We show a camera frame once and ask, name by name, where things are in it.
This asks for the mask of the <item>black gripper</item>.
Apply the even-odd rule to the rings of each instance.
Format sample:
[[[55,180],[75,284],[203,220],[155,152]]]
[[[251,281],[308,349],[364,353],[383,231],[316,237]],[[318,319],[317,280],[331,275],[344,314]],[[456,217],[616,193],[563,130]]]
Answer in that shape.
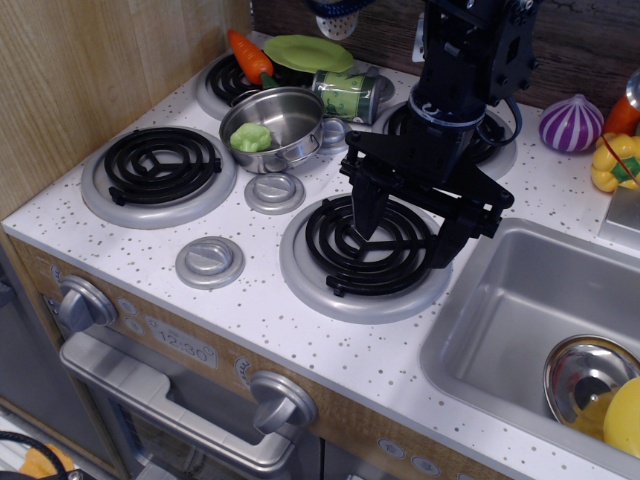
[[[446,122],[408,101],[409,122],[402,135],[354,132],[341,172],[352,185],[354,227],[369,240],[382,222],[390,195],[445,220],[430,257],[443,269],[470,239],[494,233],[513,195],[484,174],[466,154],[484,115],[469,123]]]

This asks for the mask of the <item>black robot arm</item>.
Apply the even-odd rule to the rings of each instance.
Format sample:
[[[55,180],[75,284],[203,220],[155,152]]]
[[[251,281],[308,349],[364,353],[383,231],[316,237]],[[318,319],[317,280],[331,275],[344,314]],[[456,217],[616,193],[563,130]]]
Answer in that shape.
[[[402,135],[356,133],[341,171],[352,186],[353,225],[364,239],[380,224],[390,196],[441,217],[427,250],[431,269],[446,267],[471,238],[494,236],[513,195],[467,152],[490,106],[529,84],[537,61],[536,1],[428,1],[425,63],[408,98]]]

